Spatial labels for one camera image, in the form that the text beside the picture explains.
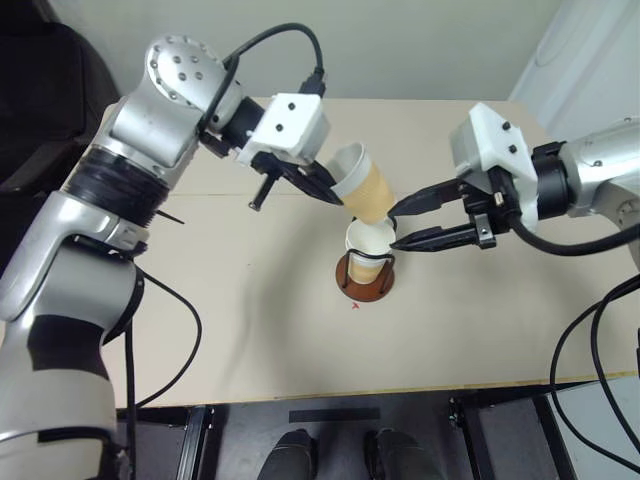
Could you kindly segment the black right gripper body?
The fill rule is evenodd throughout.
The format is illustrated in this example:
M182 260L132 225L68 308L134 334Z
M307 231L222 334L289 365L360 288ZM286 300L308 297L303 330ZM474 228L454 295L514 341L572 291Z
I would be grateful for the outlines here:
M476 244L481 249L494 248L496 236L511 229L509 217L521 215L513 176L501 167L493 167L488 171L488 180L488 193L467 181L459 185L464 210L474 228Z

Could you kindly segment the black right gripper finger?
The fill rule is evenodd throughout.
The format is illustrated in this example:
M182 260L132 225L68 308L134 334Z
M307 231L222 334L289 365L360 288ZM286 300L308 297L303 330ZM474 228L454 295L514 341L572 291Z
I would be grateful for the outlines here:
M451 228L430 227L408 234L390 244L393 250L406 252L438 252L467 245L477 245L478 234L473 224Z
M413 216L438 210L443 204L462 197L461 186L460 180L448 180L422 188L398 201L388 211L388 216L391 218Z

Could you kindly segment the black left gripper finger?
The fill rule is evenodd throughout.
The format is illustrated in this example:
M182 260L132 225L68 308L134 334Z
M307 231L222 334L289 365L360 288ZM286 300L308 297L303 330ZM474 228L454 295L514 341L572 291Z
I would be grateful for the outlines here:
M309 175L316 179L317 182L324 185L335 185L336 180L329 170L318 161L313 161L309 165Z
M298 167L298 179L292 183L298 190L302 191L304 194L333 205L342 205L342 200L338 197L338 195L332 190L332 187L335 185L324 185L316 181L315 178L309 175L309 166L297 166Z

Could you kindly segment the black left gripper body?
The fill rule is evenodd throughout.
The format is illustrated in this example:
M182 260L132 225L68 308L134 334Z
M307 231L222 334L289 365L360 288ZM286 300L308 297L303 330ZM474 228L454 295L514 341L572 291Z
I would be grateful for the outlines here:
M284 177L294 183L298 179L298 167L292 163L279 160L274 154L259 152L251 160L251 167L265 178L254 199L249 202L249 207L254 211L260 211L264 201L269 195L274 184Z

